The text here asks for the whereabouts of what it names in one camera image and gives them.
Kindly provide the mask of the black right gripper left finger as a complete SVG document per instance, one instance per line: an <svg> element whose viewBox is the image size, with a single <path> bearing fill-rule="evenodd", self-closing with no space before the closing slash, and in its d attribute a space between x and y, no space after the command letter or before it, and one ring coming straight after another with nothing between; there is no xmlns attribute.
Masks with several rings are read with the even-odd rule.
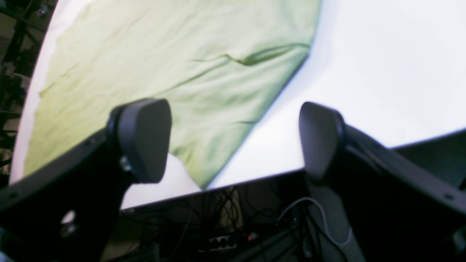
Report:
<svg viewBox="0 0 466 262"><path fill-rule="evenodd" d="M98 262L134 183L159 183L172 116L165 99L115 107L107 125L1 190L1 260Z"/></svg>

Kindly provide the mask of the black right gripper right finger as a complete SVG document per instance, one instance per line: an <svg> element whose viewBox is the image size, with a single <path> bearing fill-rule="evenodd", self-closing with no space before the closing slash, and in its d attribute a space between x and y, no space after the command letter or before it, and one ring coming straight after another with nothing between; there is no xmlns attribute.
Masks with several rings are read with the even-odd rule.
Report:
<svg viewBox="0 0 466 262"><path fill-rule="evenodd" d="M306 174L339 195L367 261L465 261L465 130L391 149L305 102L299 133Z"/></svg>

